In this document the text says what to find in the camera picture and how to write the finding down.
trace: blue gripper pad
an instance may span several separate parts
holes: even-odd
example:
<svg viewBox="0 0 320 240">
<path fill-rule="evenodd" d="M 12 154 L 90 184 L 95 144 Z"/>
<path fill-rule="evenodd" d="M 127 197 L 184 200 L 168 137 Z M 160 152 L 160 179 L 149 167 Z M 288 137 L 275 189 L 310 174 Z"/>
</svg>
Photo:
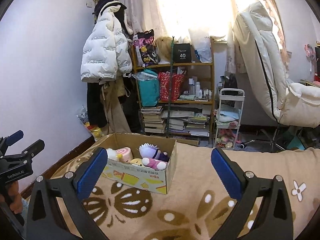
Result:
<svg viewBox="0 0 320 240">
<path fill-rule="evenodd" d="M 11 146 L 15 144 L 17 141 L 21 140 L 22 138 L 23 138 L 23 131 L 19 130 L 14 134 L 8 136 L 5 143 L 7 144 L 7 146 Z"/>
<path fill-rule="evenodd" d="M 82 163 L 76 170 L 73 186 L 80 201 L 90 196 L 107 162 L 107 150 L 99 147 L 94 151 L 90 159 Z"/>
<path fill-rule="evenodd" d="M 228 161 L 231 161 L 229 159 L 227 161 L 225 157 L 221 155 L 218 149 L 213 149 L 211 152 L 212 166 L 220 177 L 229 196 L 233 199 L 240 200 L 242 198 L 241 182 L 228 164 Z"/>
</svg>

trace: folded clothes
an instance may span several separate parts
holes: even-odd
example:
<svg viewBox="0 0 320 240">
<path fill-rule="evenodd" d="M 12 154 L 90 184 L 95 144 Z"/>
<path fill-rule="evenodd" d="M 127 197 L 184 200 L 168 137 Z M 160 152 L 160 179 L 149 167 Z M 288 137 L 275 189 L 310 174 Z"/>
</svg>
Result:
<svg viewBox="0 0 320 240">
<path fill-rule="evenodd" d="M 237 120 L 231 121 L 231 122 L 221 122 L 220 121 L 219 123 L 224 124 L 224 125 L 234 126 L 234 127 L 236 127 L 239 124 L 239 122 Z"/>
<path fill-rule="evenodd" d="M 221 104 L 220 114 L 223 114 L 225 116 L 230 116 L 234 118 L 234 120 L 237 120 L 240 118 L 240 109 L 234 108 L 232 106 L 228 106 L 225 104 Z"/>
<path fill-rule="evenodd" d="M 236 119 L 233 118 L 233 117 L 230 117 L 230 116 L 226 116 L 226 115 L 223 115 L 223 114 L 220 114 L 220 117 L 219 117 L 219 122 L 232 122 L 232 121 L 235 121 Z"/>
<path fill-rule="evenodd" d="M 196 99 L 196 96 L 195 95 L 181 95 L 179 97 L 179 99 L 181 100 L 191 100 L 191 101 L 194 101 Z"/>
</svg>

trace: stack of books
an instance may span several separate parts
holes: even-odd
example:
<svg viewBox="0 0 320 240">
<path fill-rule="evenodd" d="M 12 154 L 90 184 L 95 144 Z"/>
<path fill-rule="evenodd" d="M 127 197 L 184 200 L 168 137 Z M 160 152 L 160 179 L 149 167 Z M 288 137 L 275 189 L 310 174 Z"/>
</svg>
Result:
<svg viewBox="0 0 320 240">
<path fill-rule="evenodd" d="M 162 112 L 162 119 L 166 119 L 168 111 Z M 209 137 L 209 117 L 192 111 L 170 111 L 169 131 L 186 135 Z"/>
<path fill-rule="evenodd" d="M 141 108 L 145 132 L 164 133 L 165 123 L 161 119 L 161 112 L 162 106 Z"/>
<path fill-rule="evenodd" d="M 184 127 L 185 125 L 183 120 L 171 118 L 169 121 L 169 131 L 183 132 Z"/>
</svg>

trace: human hand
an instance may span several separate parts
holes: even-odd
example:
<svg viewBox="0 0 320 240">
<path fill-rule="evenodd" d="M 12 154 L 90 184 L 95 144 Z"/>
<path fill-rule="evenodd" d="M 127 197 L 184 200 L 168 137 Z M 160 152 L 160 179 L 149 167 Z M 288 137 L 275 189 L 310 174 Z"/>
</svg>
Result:
<svg viewBox="0 0 320 240">
<path fill-rule="evenodd" d="M 22 197 L 19 193 L 19 183 L 15 181 L 8 188 L 8 195 L 12 198 L 12 203 L 10 204 L 10 209 L 15 213 L 19 214 L 22 212 Z M 0 202 L 4 202 L 4 197 L 0 194 Z"/>
</svg>

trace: metal pole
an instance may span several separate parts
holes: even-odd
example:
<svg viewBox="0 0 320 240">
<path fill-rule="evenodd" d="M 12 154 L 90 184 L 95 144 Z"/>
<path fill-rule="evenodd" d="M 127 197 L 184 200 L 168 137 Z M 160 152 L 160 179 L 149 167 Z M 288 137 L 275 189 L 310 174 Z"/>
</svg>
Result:
<svg viewBox="0 0 320 240">
<path fill-rule="evenodd" d="M 167 116 L 167 125 L 166 125 L 166 137 L 167 137 L 167 138 L 169 137 L 170 107 L 171 107 L 171 94 L 172 94 L 173 45 L 174 45 L 174 36 L 172 36 L 172 41 L 171 41 L 171 58 L 170 58 L 170 79 L 169 79 L 168 116 Z"/>
</svg>

